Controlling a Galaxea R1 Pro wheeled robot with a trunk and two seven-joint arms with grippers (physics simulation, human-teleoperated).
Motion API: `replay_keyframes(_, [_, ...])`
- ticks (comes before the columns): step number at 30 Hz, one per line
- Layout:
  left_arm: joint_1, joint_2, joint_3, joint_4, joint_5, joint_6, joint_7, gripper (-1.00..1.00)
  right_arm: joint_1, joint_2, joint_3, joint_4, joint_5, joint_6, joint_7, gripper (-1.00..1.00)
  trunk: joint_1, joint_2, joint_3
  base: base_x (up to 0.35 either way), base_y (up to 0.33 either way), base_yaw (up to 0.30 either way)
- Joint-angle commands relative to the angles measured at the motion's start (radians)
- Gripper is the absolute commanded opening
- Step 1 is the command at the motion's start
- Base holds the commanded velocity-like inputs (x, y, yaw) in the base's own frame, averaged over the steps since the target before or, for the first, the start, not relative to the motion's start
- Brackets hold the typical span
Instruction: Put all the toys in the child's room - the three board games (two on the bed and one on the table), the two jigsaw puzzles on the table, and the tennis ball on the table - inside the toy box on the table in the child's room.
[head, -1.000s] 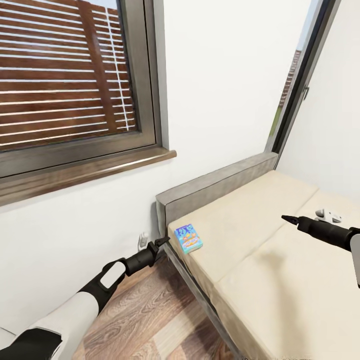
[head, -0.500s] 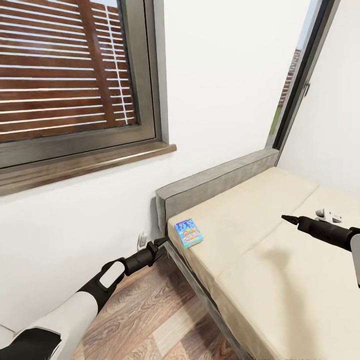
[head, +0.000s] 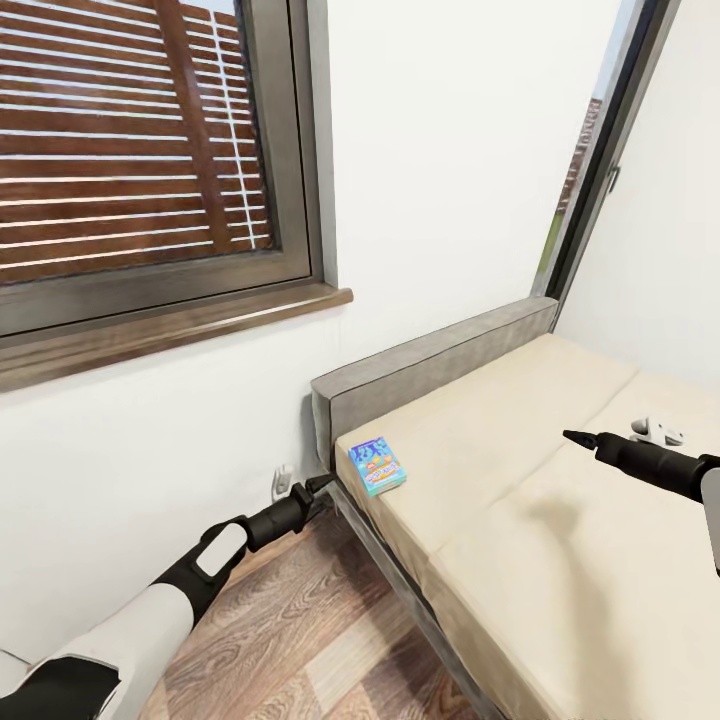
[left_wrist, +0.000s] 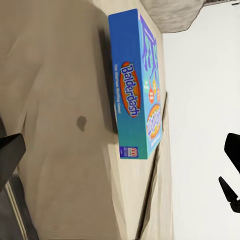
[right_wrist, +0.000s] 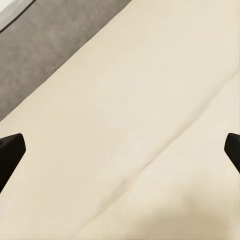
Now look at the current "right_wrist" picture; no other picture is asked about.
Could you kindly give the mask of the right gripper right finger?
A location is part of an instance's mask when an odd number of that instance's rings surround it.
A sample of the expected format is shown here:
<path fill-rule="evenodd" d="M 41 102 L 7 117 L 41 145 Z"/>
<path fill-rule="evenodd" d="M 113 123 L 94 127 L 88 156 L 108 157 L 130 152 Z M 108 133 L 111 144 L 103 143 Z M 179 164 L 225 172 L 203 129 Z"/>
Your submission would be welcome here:
<path fill-rule="evenodd" d="M 229 133 L 227 135 L 224 151 L 240 173 L 240 135 Z"/>

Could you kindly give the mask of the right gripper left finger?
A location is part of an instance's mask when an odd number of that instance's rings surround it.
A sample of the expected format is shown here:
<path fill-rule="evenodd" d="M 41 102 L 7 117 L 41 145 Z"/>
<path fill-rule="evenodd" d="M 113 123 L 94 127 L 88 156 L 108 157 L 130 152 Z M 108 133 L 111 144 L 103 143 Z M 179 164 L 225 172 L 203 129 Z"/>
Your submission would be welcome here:
<path fill-rule="evenodd" d="M 26 152 L 21 133 L 0 138 L 0 193 Z"/>

